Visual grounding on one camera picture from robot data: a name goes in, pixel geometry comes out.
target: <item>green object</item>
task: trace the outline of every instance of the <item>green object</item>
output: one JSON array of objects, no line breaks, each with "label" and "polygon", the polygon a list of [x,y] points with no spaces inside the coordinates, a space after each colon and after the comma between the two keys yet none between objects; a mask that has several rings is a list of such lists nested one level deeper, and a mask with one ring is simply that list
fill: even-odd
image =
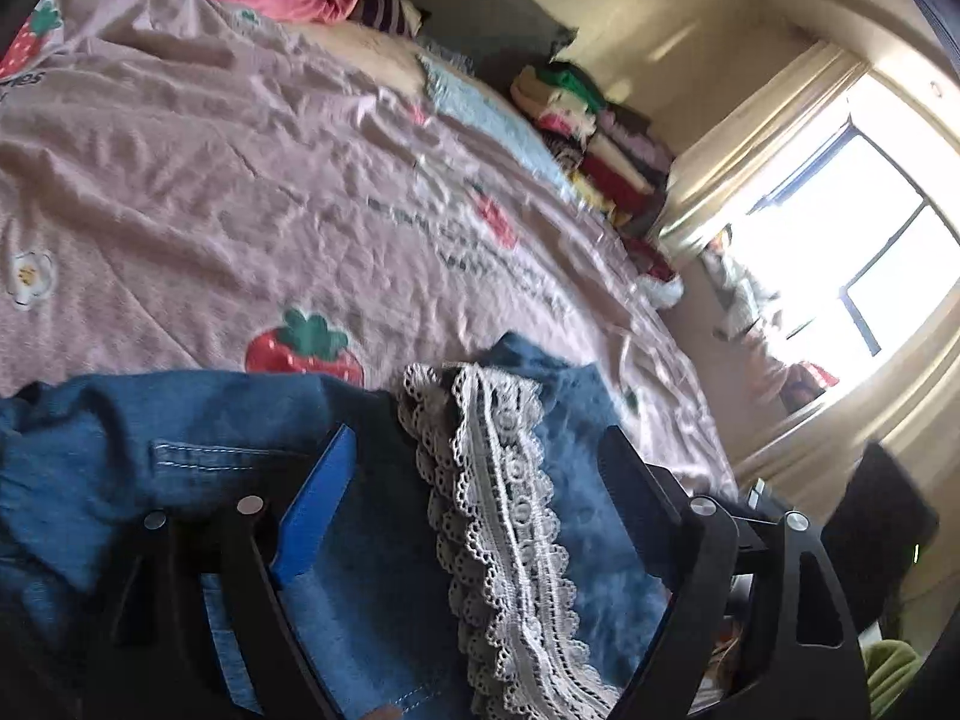
[{"label": "green object", "polygon": [[40,37],[63,26],[59,11],[51,1],[46,1],[30,15],[30,32]]},{"label": "green object", "polygon": [[910,685],[923,659],[905,641],[883,640],[863,648],[870,716],[881,717]]},{"label": "green object", "polygon": [[584,103],[587,103],[587,108],[589,108],[592,113],[599,113],[607,107],[607,101],[602,97],[597,97],[597,93],[587,88],[587,86],[583,84],[583,81],[580,81],[571,71],[537,70],[536,77],[544,81],[544,83],[550,84],[550,86],[556,86],[560,89],[573,92],[573,94],[577,95]]},{"label": "green object", "polygon": [[319,357],[320,360],[333,362],[349,339],[339,330],[328,330],[326,319],[319,314],[304,317],[292,308],[283,315],[284,327],[277,330],[277,341],[289,346],[302,357]]}]

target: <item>strawberry print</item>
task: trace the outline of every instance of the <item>strawberry print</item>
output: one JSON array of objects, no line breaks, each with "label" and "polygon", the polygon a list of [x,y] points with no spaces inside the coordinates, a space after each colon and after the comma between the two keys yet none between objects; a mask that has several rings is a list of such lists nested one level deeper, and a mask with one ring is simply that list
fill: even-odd
[{"label": "strawberry print", "polygon": [[23,71],[40,54],[50,33],[63,25],[59,11],[51,1],[46,1],[35,9],[27,19],[27,23],[16,33],[16,38],[13,38],[7,55],[0,61],[0,79],[15,76]]},{"label": "strawberry print", "polygon": [[410,118],[418,127],[423,127],[430,118],[419,105],[413,104],[408,110],[410,111]]},{"label": "strawberry print", "polygon": [[326,373],[363,386],[363,367],[347,350],[347,334],[330,330],[319,314],[304,317],[297,309],[283,315],[283,326],[254,338],[245,367],[251,373]]},{"label": "strawberry print", "polygon": [[517,233],[514,232],[514,228],[510,225],[507,215],[503,213],[500,206],[486,194],[480,194],[477,197],[476,204],[477,213],[483,221],[486,221],[498,244],[508,250],[515,247],[517,245]]}]

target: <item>green clothing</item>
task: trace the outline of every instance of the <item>green clothing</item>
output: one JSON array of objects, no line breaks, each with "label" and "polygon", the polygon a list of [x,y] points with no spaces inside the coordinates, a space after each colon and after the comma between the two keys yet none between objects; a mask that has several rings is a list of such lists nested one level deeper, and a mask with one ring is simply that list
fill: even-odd
[{"label": "green clothing", "polygon": [[607,107],[607,101],[603,95],[599,95],[597,90],[589,88],[570,70],[537,70],[536,77],[550,86],[573,92],[584,103],[587,103],[587,107],[592,113],[599,113]]},{"label": "green clothing", "polygon": [[883,640],[863,648],[871,717],[881,717],[906,690],[923,660],[905,641]]}]

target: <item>striped cloth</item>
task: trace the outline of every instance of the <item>striped cloth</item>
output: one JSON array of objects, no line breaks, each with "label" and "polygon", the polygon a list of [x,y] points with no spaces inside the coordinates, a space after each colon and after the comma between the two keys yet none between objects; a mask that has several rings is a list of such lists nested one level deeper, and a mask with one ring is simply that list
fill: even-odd
[{"label": "striped cloth", "polygon": [[380,32],[413,37],[400,0],[358,0],[347,18]]}]

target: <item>denim pocket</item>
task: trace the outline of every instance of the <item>denim pocket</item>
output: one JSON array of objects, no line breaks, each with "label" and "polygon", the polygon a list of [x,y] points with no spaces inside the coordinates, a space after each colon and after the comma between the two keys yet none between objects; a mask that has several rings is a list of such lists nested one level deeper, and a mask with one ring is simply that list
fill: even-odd
[{"label": "denim pocket", "polygon": [[245,495],[269,495],[272,482],[316,458],[282,449],[152,442],[155,495],[165,507],[205,517]]}]

